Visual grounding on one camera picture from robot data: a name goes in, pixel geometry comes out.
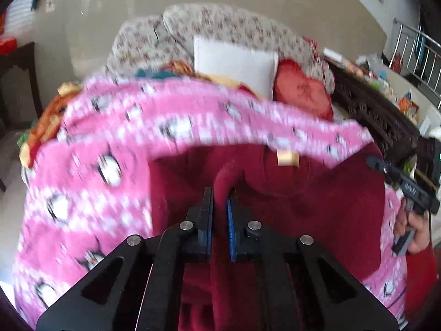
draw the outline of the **maroon garment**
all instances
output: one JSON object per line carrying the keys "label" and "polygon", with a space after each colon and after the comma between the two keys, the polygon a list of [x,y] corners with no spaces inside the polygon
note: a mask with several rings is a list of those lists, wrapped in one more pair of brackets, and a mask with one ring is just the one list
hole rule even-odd
{"label": "maroon garment", "polygon": [[235,188],[256,220],[281,234],[310,234],[358,280],[380,265],[384,180],[366,165],[381,157],[372,143],[333,169],[309,158],[300,167],[279,167],[266,146],[193,148],[150,162],[155,234],[184,220],[214,188],[213,250],[207,264],[186,265],[180,330],[257,330],[253,264],[232,264],[225,205]]}

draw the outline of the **white pillow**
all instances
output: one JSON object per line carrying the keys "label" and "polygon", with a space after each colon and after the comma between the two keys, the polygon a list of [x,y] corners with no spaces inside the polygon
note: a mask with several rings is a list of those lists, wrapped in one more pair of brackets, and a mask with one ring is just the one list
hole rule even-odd
{"label": "white pillow", "polygon": [[195,36],[195,72],[243,83],[265,100],[273,100],[277,52],[250,50],[229,42]]}

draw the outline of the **black cable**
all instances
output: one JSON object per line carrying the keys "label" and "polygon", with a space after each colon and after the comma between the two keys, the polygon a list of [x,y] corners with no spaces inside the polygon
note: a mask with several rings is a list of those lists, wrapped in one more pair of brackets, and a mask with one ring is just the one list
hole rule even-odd
{"label": "black cable", "polygon": [[[429,212],[429,245],[427,246],[427,260],[426,260],[426,264],[424,265],[424,269],[423,269],[423,271],[425,271],[426,270],[426,265],[427,265],[427,263],[428,263],[428,261],[429,261],[429,258],[430,258],[430,256],[431,256],[431,250],[433,249],[433,246],[432,246],[432,214]],[[420,276],[417,278],[417,280],[415,280],[414,282],[413,282],[413,284],[411,285],[412,287],[417,283],[417,281],[420,281],[420,279],[421,279],[421,277],[423,276],[423,272],[421,272],[420,273]],[[394,300],[394,302],[393,303],[391,303],[388,307],[387,307],[387,309],[389,310],[393,305],[395,305],[398,301],[400,301],[400,299],[404,296],[404,294],[406,293],[406,291],[408,290],[408,289],[411,289],[412,287],[408,287],[408,286],[405,286],[404,287],[404,289],[403,289],[403,291],[401,292],[401,294]]]}

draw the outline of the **sofa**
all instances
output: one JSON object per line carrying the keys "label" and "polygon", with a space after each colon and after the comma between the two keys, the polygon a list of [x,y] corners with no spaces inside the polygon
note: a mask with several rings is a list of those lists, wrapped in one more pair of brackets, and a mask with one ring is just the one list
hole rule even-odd
{"label": "sofa", "polygon": [[277,51],[279,59],[293,59],[308,77],[322,81],[328,93],[334,90],[334,77],[319,57],[314,41],[297,36],[278,21],[246,9],[216,4],[173,5],[162,15],[126,21],[113,42],[106,73],[127,78],[140,68],[156,68],[176,59],[193,66],[195,35]]}

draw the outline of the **human hand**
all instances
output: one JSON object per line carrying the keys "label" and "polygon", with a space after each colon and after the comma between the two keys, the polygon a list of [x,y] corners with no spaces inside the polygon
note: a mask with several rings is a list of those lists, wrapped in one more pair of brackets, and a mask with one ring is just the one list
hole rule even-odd
{"label": "human hand", "polygon": [[410,254],[417,254],[429,246],[430,236],[429,218],[427,217],[428,212],[426,211],[424,215],[418,215],[412,210],[407,216],[405,208],[406,200],[403,198],[401,200],[400,211],[396,216],[393,235],[394,237],[404,236],[406,234],[407,226],[415,228],[415,236],[409,244],[407,251]]}

